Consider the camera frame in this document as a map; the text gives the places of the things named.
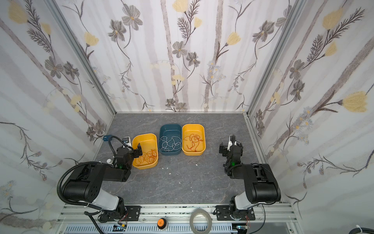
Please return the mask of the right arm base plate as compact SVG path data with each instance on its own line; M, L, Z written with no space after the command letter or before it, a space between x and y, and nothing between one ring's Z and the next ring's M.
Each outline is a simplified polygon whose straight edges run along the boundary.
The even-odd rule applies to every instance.
M213 215L218 221L253 221L256 219L253 209L237 210L229 205L217 205Z

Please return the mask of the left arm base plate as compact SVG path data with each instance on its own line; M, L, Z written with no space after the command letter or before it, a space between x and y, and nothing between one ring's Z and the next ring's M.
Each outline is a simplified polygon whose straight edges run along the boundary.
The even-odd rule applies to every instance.
M141 206L124 206L113 211L103 211L98 216L98 221L106 223L108 221L138 221L140 216Z

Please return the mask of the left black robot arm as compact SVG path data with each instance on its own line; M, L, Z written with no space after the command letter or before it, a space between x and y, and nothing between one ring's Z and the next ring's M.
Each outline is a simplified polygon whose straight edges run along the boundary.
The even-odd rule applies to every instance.
M108 163L88 161L68 169L59 179L56 192L61 201L74 206L92 208L84 214L97 224L116 221L138 221L140 206L126 206L124 199L103 190L103 181L126 182L131 175L134 159L142 156L140 144L112 150L114 160Z

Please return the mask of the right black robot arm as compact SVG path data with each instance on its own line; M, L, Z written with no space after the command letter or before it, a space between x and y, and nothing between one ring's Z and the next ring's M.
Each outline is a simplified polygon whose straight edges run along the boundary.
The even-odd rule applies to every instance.
M240 179L244 184L244 192L234 196L228 205L228 214L219 211L219 215L232 220L249 220L253 207L272 205L281 200L281 190L268 164L241 162L243 145L230 135L228 144L220 144L219 153L227 160L224 173L231 179Z

